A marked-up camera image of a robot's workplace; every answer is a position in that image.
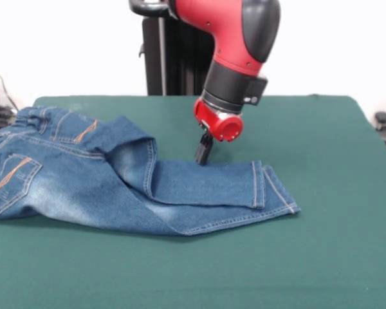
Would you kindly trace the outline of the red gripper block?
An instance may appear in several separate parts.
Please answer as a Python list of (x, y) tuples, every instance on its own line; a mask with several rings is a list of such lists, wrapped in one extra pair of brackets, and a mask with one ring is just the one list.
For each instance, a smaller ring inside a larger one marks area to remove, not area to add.
[(197, 99), (194, 104), (194, 115), (209, 133), (202, 135), (195, 153), (195, 161), (199, 162), (199, 165), (207, 164), (213, 138), (220, 142), (231, 142), (243, 131), (243, 121), (239, 115), (212, 109), (202, 98)]

